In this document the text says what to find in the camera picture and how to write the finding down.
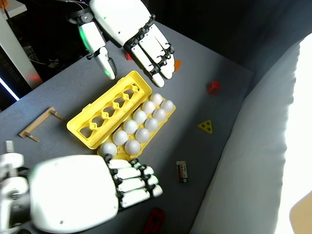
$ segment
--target yellow egg carton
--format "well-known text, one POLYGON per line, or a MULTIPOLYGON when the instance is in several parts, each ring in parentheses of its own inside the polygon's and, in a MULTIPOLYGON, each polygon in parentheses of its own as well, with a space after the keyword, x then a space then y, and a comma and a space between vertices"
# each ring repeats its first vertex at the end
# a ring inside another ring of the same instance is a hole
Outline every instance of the yellow egg carton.
POLYGON ((131 71, 67 123, 90 149, 96 149, 152 93, 137 71, 131 71))
MULTIPOLYGON (((153 132, 150 132, 150 139, 149 139, 147 142, 145 142, 145 143, 140 143, 140 145, 141 145, 141 150, 140 150, 140 152, 139 152, 138 154, 136 154, 136 155, 129 155, 129 154, 126 153, 126 151, 125 151, 125 146, 124 146, 124 145, 123 145, 123 146, 117 146, 118 152, 117 152, 117 155, 114 157, 114 159, 124 159, 124 160, 130 161, 130 160, 132 160, 132 159, 134 159, 134 158, 139 157, 139 156, 142 154, 144 148, 148 145, 148 143, 150 143, 150 141, 153 139, 153 137, 156 135, 156 133, 157 133, 157 132, 161 129, 161 127, 164 125, 164 123, 168 121, 169 117, 172 115, 172 113, 173 113, 175 110, 176 110, 176 106, 174 105, 174 109, 173 109, 171 112, 166 113, 166 119, 165 119, 164 121, 162 121, 162 122, 158 122, 158 128, 157 128, 157 130, 155 130, 155 131, 153 131, 153 132)), ((134 114, 134 112, 131 113, 130 116, 129 116, 126 120, 132 119, 133 114, 134 114)), ((147 115, 147 118, 152 118, 152 117, 153 117, 153 114, 147 115)), ((108 139, 107 139, 105 142, 113 142, 113 134, 114 134, 115 132, 119 131, 119 130, 123 130, 122 126, 123 126, 123 124, 120 125, 120 127, 117 128, 113 133, 111 133, 111 134, 109 135, 108 139)), ((144 123, 138 124, 138 128, 139 128, 139 129, 140 129, 140 128, 144 128, 144 123)), ((128 134, 128 137, 129 137, 129 140, 135 140, 135 139, 136 139, 136 138, 135 138, 135 134, 128 134)))

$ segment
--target robotic hand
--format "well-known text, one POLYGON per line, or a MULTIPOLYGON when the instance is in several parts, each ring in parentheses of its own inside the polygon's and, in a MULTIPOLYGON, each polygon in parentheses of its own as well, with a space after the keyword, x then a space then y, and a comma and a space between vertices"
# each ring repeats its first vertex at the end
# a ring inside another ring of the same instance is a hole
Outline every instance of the robotic hand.
POLYGON ((28 181, 16 173, 22 165, 13 150, 0 156, 0 234, 16 232, 25 217, 45 232, 80 232, 162 194, 153 169, 137 159, 58 157, 36 165, 28 181))
POLYGON ((104 72, 114 79, 116 67, 108 56, 105 40, 95 20, 110 39, 132 55, 158 86, 175 70, 174 48, 153 24, 155 18, 140 0, 90 0, 90 8, 73 13, 68 20, 78 25, 81 38, 104 72))

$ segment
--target red toy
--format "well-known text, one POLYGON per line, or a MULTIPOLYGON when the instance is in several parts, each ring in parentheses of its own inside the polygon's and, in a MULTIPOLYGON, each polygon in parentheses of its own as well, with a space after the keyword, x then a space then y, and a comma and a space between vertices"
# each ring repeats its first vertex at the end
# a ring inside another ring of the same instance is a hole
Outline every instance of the red toy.
POLYGON ((164 220, 164 211, 159 208, 154 208, 145 224, 142 234, 159 234, 164 220))
POLYGON ((127 60, 132 60, 132 58, 131 58, 131 56, 130 56, 130 54, 128 52, 126 53, 126 59, 127 60))
POLYGON ((218 95, 221 89, 221 84, 219 81, 213 81, 208 86, 208 94, 218 95))

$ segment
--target orange block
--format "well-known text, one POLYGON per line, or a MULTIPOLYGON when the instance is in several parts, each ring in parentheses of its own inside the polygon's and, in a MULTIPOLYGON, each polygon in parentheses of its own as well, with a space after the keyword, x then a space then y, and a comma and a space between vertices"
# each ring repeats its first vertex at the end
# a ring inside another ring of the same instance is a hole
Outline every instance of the orange block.
POLYGON ((181 65, 181 60, 176 60, 175 61, 175 72, 177 72, 180 68, 180 65, 181 65))

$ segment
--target white light strip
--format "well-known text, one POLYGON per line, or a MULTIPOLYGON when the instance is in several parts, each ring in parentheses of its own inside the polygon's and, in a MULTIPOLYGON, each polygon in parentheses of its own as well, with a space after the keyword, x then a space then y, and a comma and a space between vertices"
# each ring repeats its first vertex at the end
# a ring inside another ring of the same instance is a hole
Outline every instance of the white light strip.
POLYGON ((4 86, 4 88, 15 98, 16 101, 19 101, 19 97, 6 85, 6 83, 0 77, 0 83, 4 86))

